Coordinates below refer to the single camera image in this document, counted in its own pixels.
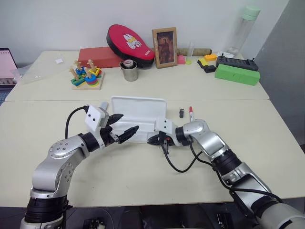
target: laptop screen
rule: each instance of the laptop screen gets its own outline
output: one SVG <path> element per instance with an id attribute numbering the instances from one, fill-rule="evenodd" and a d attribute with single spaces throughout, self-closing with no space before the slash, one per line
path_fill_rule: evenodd
<path id="1" fill-rule="evenodd" d="M 0 79 L 14 78 L 14 75 L 10 72 L 13 69 L 17 69 L 14 59 L 8 48 L 0 48 Z"/>

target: green block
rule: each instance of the green block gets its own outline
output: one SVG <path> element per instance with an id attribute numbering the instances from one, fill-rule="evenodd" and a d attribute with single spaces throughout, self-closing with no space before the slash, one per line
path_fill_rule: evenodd
<path id="1" fill-rule="evenodd" d="M 80 78 L 79 80 L 71 79 L 71 83 L 74 84 L 75 86 L 79 86 L 83 82 L 85 82 L 84 78 Z"/>
<path id="2" fill-rule="evenodd" d="M 220 64 L 216 69 L 215 78 L 230 80 L 248 85 L 256 85 L 261 76 L 259 72 Z"/>

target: black device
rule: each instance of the black device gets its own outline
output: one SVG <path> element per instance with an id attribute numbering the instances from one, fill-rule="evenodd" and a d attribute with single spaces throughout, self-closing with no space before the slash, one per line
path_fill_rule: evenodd
<path id="1" fill-rule="evenodd" d="M 244 68 L 252 71 L 258 70 L 258 66 L 254 62 L 254 58 L 252 60 L 240 60 L 235 58 L 227 58 L 224 56 L 224 54 L 222 54 L 221 56 L 217 57 L 216 67 L 218 67 L 219 64 L 229 65 L 237 68 Z"/>
<path id="2" fill-rule="evenodd" d="M 217 213 L 216 217 L 218 224 L 222 229 L 234 229 L 234 224 L 230 213 Z"/>
<path id="3" fill-rule="evenodd" d="M 100 225 L 104 225 L 101 219 L 86 219 L 82 229 L 98 229 Z"/>
<path id="4" fill-rule="evenodd" d="M 179 117 L 183 118 L 183 116 L 184 116 L 184 109 L 181 108 L 180 111 L 179 111 Z"/>
<path id="5" fill-rule="evenodd" d="M 216 67 L 214 65 L 206 65 L 203 66 L 203 70 L 205 71 L 205 73 L 213 73 L 216 71 Z"/>
<path id="6" fill-rule="evenodd" d="M 197 61 L 197 64 L 199 64 L 199 66 L 200 66 L 201 68 L 203 68 L 203 67 L 204 67 L 204 65 L 202 65 L 202 63 L 201 63 L 201 61 L 200 61 L 200 60 L 198 60 L 198 61 Z"/>

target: red boxing pad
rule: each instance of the red boxing pad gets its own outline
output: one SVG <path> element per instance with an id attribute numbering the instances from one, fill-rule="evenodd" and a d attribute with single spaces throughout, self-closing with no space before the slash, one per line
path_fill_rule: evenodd
<path id="1" fill-rule="evenodd" d="M 140 68 L 150 68 L 153 63 L 153 50 L 146 46 L 138 34 L 125 26 L 110 26 L 107 43 L 115 54 L 124 60 L 136 61 Z"/>

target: robotic arm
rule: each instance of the robotic arm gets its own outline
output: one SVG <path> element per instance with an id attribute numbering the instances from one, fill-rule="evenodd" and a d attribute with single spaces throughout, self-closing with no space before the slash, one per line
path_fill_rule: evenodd
<path id="1" fill-rule="evenodd" d="M 275 199 L 268 186 L 241 162 L 221 137 L 212 132 L 207 123 L 196 119 L 177 127 L 169 119 L 157 119 L 155 131 L 149 144 L 163 144 L 165 154 L 168 145 L 187 146 L 196 141 L 212 163 L 213 169 L 221 176 L 223 185 L 246 217 L 256 218 L 265 229 L 304 229 L 305 216 L 295 208 Z"/>
<path id="2" fill-rule="evenodd" d="M 33 188 L 21 229 L 65 228 L 67 193 L 75 168 L 90 152 L 101 151 L 110 144 L 119 144 L 131 138 L 139 126 L 126 130 L 122 135 L 112 133 L 111 124 L 122 114 L 109 114 L 102 108 L 84 106 L 87 113 L 85 123 L 89 130 L 53 144 L 43 162 L 38 165 L 32 178 Z"/>

